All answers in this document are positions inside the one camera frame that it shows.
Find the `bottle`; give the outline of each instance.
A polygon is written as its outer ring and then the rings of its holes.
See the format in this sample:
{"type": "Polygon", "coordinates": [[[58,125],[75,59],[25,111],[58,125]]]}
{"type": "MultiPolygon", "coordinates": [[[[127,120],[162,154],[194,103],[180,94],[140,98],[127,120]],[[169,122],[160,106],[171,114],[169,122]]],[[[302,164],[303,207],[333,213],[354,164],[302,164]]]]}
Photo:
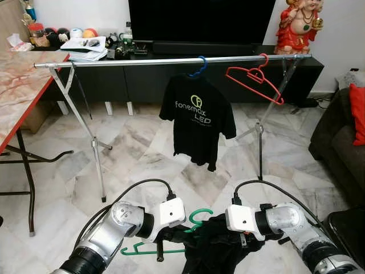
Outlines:
{"type": "Polygon", "coordinates": [[[131,23],[125,23],[125,33],[123,34],[123,43],[125,45],[131,45],[133,41],[131,23]]]}
{"type": "Polygon", "coordinates": [[[30,17],[36,21],[37,16],[35,16],[35,10],[34,8],[29,4],[29,0],[24,0],[25,4],[26,4],[26,8],[25,11],[27,12],[27,14],[30,15],[30,17]]]}

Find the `black cabinet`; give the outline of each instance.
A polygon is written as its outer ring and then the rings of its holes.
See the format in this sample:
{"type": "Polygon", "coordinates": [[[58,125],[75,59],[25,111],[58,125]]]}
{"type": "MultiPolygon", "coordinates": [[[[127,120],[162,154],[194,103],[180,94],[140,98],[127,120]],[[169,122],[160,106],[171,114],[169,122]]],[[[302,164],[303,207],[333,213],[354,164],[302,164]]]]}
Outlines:
{"type": "MultiPolygon", "coordinates": [[[[273,54],[273,46],[257,47],[253,55],[260,53],[273,54]]],[[[168,59],[168,58],[189,58],[176,55],[153,55],[146,57],[132,57],[136,60],[143,59],[168,59]]],[[[287,61],[287,69],[292,61],[287,61]]],[[[244,67],[250,69],[258,67],[263,62],[227,62],[208,63],[208,68],[204,71],[204,76],[217,87],[232,103],[267,102],[267,100],[254,92],[247,90],[236,82],[225,76],[226,69],[230,66],[244,67]]],[[[127,66],[125,67],[125,79],[127,81],[128,96],[132,102],[161,103],[169,78],[178,73],[193,73],[199,70],[200,65],[155,65],[155,66],[127,66]]],[[[290,82],[287,84],[282,97],[287,103],[300,104],[303,102],[313,85],[317,81],[324,66],[315,58],[301,60],[290,82]]],[[[283,79],[283,67],[281,60],[271,60],[269,64],[262,68],[265,77],[276,87],[279,87],[283,79]]],[[[268,85],[259,85],[241,71],[234,71],[236,79],[253,86],[259,92],[273,97],[275,91],[268,85]]]]}
{"type": "MultiPolygon", "coordinates": [[[[69,73],[69,68],[63,68],[60,71],[60,76],[65,83],[69,73]]],[[[128,101],[123,67],[78,67],[76,73],[88,101],[128,101]]],[[[69,95],[73,100],[83,100],[75,77],[69,95]]],[[[62,101],[64,97],[56,82],[52,81],[41,99],[62,101]]]]}

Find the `fonemax led logo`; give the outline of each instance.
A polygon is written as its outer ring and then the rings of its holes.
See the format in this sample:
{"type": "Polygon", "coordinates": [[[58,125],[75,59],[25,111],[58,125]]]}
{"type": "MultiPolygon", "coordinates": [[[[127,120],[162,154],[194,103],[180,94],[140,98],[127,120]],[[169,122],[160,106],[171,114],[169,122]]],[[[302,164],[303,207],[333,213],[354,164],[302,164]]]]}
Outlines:
{"type": "Polygon", "coordinates": [[[176,106],[176,108],[182,108],[182,109],[185,109],[188,111],[195,112],[195,114],[194,114],[195,121],[200,122],[205,125],[210,124],[212,122],[212,120],[210,120],[209,118],[206,118],[205,111],[201,109],[201,106],[203,104],[202,99],[200,99],[200,97],[197,95],[192,95],[190,100],[194,106],[191,106],[189,104],[179,103],[178,101],[175,101],[175,106],[176,106]]]}

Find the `soundbar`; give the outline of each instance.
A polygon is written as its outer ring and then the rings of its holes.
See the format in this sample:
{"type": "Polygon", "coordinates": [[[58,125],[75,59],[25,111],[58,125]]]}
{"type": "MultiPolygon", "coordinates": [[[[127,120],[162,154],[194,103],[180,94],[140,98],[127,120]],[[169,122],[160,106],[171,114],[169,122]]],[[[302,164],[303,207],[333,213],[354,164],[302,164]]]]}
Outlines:
{"type": "Polygon", "coordinates": [[[223,43],[189,43],[154,41],[154,54],[185,54],[185,55],[252,55],[253,45],[235,45],[223,43]]]}

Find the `black t-shirt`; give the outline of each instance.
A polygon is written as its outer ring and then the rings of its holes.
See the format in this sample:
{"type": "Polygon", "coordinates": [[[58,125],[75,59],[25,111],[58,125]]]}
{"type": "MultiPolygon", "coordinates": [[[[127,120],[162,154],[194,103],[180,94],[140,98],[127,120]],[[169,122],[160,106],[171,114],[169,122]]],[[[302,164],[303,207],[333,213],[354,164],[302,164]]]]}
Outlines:
{"type": "Polygon", "coordinates": [[[175,120],[174,156],[184,153],[199,166],[209,163],[209,171],[216,170],[219,133],[236,137],[230,103],[201,76],[180,74],[170,79],[160,118],[175,120]]]}

